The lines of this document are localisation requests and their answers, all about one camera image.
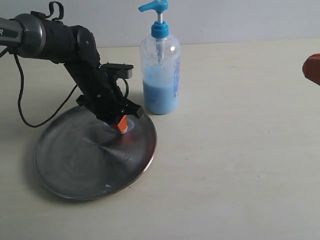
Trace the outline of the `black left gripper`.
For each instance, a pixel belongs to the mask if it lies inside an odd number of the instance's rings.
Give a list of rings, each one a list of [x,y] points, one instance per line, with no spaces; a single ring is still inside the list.
[[[118,133],[128,131],[126,115],[138,119],[144,115],[143,107],[128,99],[128,79],[108,75],[100,63],[92,65],[82,61],[65,63],[64,67],[82,92],[77,103]]]

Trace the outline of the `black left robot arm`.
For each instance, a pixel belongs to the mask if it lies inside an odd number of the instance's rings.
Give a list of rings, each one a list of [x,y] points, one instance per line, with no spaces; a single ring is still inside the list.
[[[132,77],[133,65],[100,63],[94,35],[80,25],[47,20],[39,12],[0,20],[0,44],[15,58],[48,60],[62,64],[82,94],[76,102],[116,131],[127,130],[126,117],[140,119],[144,109],[122,93],[117,80]]]

